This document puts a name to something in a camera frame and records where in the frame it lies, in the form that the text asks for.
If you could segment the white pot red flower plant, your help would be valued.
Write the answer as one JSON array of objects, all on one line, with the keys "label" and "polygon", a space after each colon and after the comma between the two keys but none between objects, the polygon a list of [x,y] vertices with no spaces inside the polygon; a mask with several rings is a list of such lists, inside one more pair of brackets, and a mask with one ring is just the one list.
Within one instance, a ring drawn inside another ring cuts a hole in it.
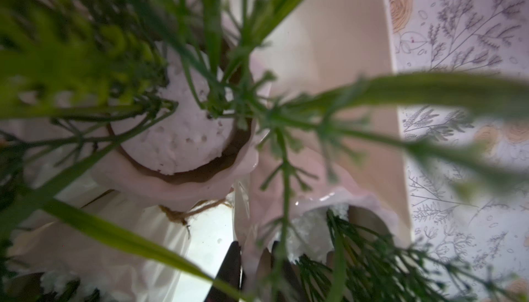
[{"label": "white pot red flower plant", "polygon": [[[377,134],[366,127],[368,118],[341,120],[340,112],[361,106],[438,105],[462,109],[471,117],[525,119],[528,117],[528,83],[489,76],[452,73],[411,73],[357,80],[353,84],[325,91],[315,96],[301,95],[284,101],[275,98],[271,105],[260,102],[256,93],[248,91],[241,98],[240,118],[257,120],[267,131],[260,146],[270,146],[277,165],[265,171],[259,189],[265,191],[278,183],[282,194],[282,214],[271,223],[278,229],[278,242],[273,252],[277,263],[265,280],[272,296],[286,291],[282,283],[281,263],[289,260],[289,240],[299,238],[300,230],[290,219],[293,196],[315,191],[315,181],[339,183],[336,154],[357,162],[363,155],[345,145],[347,138],[391,146],[411,156],[424,170],[434,160],[446,160],[468,169],[472,182],[454,182],[453,188],[468,197],[480,184],[494,191],[528,181],[519,171],[500,169],[480,159],[482,147],[471,145],[450,148],[428,138],[414,141]],[[315,134],[323,157],[323,173],[296,164],[293,155],[303,150],[295,130]],[[300,269],[300,282],[310,301],[445,301],[445,286],[433,280],[426,264],[431,261],[424,249],[399,247],[394,238],[376,233],[367,227],[344,219],[344,203],[318,210],[316,228],[323,233],[334,251],[334,266],[299,255],[294,263]]]}]

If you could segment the white pot pink flower plant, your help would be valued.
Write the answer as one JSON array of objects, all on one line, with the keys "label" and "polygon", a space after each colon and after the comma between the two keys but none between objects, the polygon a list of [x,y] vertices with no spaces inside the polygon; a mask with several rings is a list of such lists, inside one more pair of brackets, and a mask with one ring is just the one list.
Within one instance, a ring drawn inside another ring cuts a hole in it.
[{"label": "white pot pink flower plant", "polygon": [[1,0],[1,219],[91,173],[173,196],[230,168],[255,124],[290,148],[254,54],[304,0]]}]

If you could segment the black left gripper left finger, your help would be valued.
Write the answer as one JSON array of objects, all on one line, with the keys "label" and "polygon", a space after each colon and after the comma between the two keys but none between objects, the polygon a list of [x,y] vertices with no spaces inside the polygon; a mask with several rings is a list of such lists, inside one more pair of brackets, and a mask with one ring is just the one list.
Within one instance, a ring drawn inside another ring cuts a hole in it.
[{"label": "black left gripper left finger", "polygon": [[[237,291],[241,290],[241,246],[237,241],[233,241],[223,259],[223,263],[216,275],[220,279]],[[229,296],[218,288],[211,287],[204,302],[236,302],[238,299]]]}]

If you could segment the white pot orange flower plant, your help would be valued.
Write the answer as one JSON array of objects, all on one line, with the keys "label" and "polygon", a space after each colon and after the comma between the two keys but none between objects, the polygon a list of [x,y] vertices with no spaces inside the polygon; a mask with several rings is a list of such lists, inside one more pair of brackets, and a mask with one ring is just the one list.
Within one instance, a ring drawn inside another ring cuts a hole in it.
[{"label": "white pot orange flower plant", "polygon": [[[231,238],[231,202],[208,202],[182,222],[152,201],[98,185],[89,174],[63,189],[57,199],[142,236],[208,268],[219,267],[220,252],[198,252],[208,241],[227,248]],[[98,292],[102,301],[175,301],[184,296],[180,272],[140,256],[106,246],[57,218],[37,211],[28,231],[15,236],[12,254],[20,275],[37,275],[45,293],[62,294],[79,281],[74,301]]]}]

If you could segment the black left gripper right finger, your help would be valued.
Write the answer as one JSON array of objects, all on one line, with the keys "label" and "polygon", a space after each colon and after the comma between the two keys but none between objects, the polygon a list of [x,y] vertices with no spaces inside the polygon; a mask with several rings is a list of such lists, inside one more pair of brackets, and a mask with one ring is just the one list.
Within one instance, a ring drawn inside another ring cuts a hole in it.
[{"label": "black left gripper right finger", "polygon": [[288,260],[284,260],[281,263],[281,276],[282,283],[286,291],[280,291],[276,297],[272,296],[271,286],[265,284],[265,278],[271,274],[277,263],[273,252],[277,249],[278,242],[275,241],[271,250],[266,248],[260,258],[256,281],[260,292],[258,294],[258,301],[308,301],[308,297],[303,290],[296,267]]}]

